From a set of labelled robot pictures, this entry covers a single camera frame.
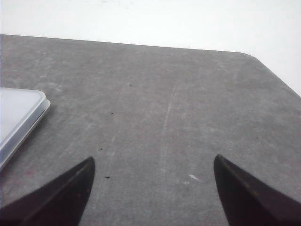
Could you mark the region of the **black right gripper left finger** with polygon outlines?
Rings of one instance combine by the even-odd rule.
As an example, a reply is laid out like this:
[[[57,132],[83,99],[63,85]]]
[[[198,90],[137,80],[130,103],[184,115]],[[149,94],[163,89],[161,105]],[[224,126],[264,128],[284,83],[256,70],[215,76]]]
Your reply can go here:
[[[95,160],[89,157],[39,189],[0,209],[2,226],[77,226],[90,197]]]

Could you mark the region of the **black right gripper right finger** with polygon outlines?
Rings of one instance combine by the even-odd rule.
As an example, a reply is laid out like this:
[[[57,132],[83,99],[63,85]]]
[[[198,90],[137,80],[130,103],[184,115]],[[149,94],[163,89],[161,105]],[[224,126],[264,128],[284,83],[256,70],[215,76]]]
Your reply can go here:
[[[301,204],[222,155],[214,159],[217,191],[231,226],[299,226]]]

